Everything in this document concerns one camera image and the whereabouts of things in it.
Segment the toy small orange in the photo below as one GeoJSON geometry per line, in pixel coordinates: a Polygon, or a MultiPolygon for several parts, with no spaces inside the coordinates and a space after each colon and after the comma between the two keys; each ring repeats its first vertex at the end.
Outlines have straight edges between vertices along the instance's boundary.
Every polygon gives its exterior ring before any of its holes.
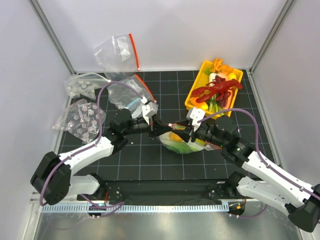
{"type": "Polygon", "coordinates": [[[175,134],[174,132],[170,132],[169,133],[169,138],[172,140],[172,141],[175,141],[175,142],[182,142],[183,140],[177,135],[175,134]]]}

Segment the toy green lettuce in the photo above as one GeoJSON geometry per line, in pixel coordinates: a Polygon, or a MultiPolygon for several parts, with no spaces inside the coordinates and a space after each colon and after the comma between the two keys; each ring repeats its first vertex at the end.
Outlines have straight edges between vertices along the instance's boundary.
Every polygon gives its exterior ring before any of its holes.
{"type": "Polygon", "coordinates": [[[176,142],[176,141],[172,141],[169,138],[164,138],[164,139],[161,139],[160,141],[168,150],[173,151],[177,154],[184,155],[184,154],[190,154],[190,153],[199,152],[203,150],[203,148],[200,145],[193,142],[188,142],[188,143],[185,143],[184,141],[176,142]]]}

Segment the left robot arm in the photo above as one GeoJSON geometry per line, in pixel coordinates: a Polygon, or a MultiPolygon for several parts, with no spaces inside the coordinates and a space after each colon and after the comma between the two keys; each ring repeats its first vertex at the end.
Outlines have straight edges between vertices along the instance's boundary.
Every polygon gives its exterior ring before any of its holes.
{"type": "Polygon", "coordinates": [[[108,192],[107,183],[96,173],[78,176],[77,173],[93,162],[119,152],[128,144],[127,136],[148,133],[151,138],[172,130],[171,123],[163,122],[156,114],[132,118],[127,109],[115,112],[109,128],[95,141],[66,153],[46,153],[30,183],[40,194],[41,206],[55,205],[65,197],[101,200],[108,192]]]}

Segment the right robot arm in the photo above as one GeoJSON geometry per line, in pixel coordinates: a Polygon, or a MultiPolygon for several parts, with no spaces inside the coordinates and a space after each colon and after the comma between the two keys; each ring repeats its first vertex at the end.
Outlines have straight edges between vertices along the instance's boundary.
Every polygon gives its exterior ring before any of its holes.
{"type": "Polygon", "coordinates": [[[172,131],[187,142],[199,139],[220,146],[226,161],[264,181],[233,173],[225,185],[230,198],[241,195],[259,200],[284,213],[301,230],[315,230],[320,222],[320,186],[306,183],[270,161],[240,137],[237,125],[228,116],[217,118],[213,124],[192,119],[180,121],[172,125],[172,131]]]}

